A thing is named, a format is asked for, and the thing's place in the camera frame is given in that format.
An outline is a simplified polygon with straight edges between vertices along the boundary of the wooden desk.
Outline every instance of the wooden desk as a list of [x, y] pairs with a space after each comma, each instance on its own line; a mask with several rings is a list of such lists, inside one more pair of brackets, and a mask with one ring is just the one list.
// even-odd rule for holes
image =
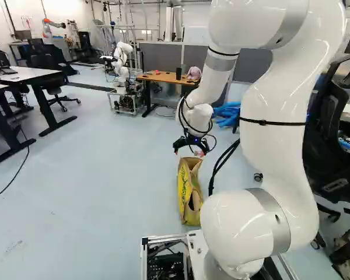
[[163, 83], [174, 83], [177, 85], [183, 86], [198, 86], [197, 80], [188, 80], [187, 75], [182, 75], [181, 80], [176, 79], [176, 73], [174, 72], [163, 72], [159, 71], [159, 74], [156, 75], [154, 71], [147, 72], [143, 75], [136, 77], [139, 81], [145, 82], [144, 98], [146, 103], [146, 111], [143, 113], [142, 117], [145, 118], [151, 111], [158, 107], [158, 104], [151, 104], [151, 82], [163, 82]]
[[149, 73], [142, 74], [136, 77], [137, 80], [146, 80], [153, 82], [164, 82], [164, 83], [176, 83], [178, 85], [194, 85], [195, 80], [188, 80], [187, 75], [182, 75], [181, 80], [176, 79], [176, 73], [174, 72], [163, 72], [159, 71], [159, 74], [156, 75], [154, 71], [150, 71]]

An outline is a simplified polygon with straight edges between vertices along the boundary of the computer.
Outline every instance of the computer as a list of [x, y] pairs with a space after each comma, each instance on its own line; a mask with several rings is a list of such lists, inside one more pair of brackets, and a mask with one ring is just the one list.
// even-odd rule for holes
[[14, 31], [14, 36], [17, 40], [27, 40], [31, 39], [31, 31], [30, 30], [16, 30]]

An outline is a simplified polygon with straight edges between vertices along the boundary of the blue cloth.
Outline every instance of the blue cloth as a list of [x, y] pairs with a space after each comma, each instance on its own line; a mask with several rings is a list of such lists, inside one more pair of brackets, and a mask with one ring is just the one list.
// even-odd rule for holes
[[216, 121], [219, 127], [232, 127], [240, 115], [241, 102], [227, 102], [221, 107], [213, 108], [212, 118], [222, 117]]

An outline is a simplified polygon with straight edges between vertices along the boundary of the black strap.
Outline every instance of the black strap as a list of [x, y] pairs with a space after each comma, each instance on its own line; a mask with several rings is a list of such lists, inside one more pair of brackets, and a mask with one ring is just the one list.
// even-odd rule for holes
[[287, 125], [287, 126], [301, 126], [301, 125], [306, 125], [306, 122], [280, 122], [280, 121], [266, 121], [266, 120], [252, 120], [250, 118], [243, 118], [240, 117], [240, 120], [242, 121], [247, 121], [248, 123], [253, 123], [253, 124], [259, 124], [259, 125]]
[[227, 57], [234, 57], [234, 56], [240, 54], [239, 52], [237, 54], [225, 54], [224, 52], [215, 51], [211, 47], [209, 47], [209, 50], [211, 50], [213, 53], [220, 54], [220, 55], [225, 55]]

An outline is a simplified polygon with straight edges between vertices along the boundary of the yellow bag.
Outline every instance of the yellow bag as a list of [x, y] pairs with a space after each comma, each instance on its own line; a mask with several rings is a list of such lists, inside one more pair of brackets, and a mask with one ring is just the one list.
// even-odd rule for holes
[[182, 157], [177, 172], [177, 191], [181, 223], [189, 226], [200, 225], [202, 192], [198, 182], [198, 169], [202, 159]]

